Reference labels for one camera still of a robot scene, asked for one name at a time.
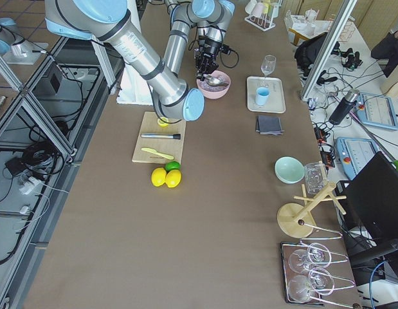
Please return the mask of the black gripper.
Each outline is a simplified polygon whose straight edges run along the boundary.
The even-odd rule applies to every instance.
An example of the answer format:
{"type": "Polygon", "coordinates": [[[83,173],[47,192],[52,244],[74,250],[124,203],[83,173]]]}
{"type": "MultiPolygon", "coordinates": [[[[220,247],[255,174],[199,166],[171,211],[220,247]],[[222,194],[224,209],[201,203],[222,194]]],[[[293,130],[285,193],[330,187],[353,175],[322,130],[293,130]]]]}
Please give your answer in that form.
{"type": "Polygon", "coordinates": [[[199,36],[198,48],[194,51],[197,80],[204,80],[204,77],[212,76],[212,73],[219,67],[216,58],[220,52],[229,55],[231,48],[207,36],[199,36]]]}

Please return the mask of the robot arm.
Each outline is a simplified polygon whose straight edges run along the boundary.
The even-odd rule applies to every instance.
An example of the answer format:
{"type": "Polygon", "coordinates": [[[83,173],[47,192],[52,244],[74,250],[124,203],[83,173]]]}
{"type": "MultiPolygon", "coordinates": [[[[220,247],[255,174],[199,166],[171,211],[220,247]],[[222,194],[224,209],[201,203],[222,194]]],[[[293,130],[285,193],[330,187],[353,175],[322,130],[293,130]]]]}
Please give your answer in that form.
{"type": "Polygon", "coordinates": [[[223,51],[230,21],[235,12],[231,1],[165,1],[170,16],[170,34],[164,61],[171,72],[178,73],[188,38],[197,30],[198,48],[195,52],[196,78],[204,80],[218,67],[217,56],[223,51]]]}
{"type": "Polygon", "coordinates": [[[204,110],[204,95],[178,77],[192,28],[200,30],[196,77],[204,80],[217,67],[217,55],[235,11],[231,1],[165,1],[170,33],[160,57],[131,21],[126,1],[46,1],[47,29],[64,37],[109,43],[152,88],[159,117],[193,121],[204,110]]]}

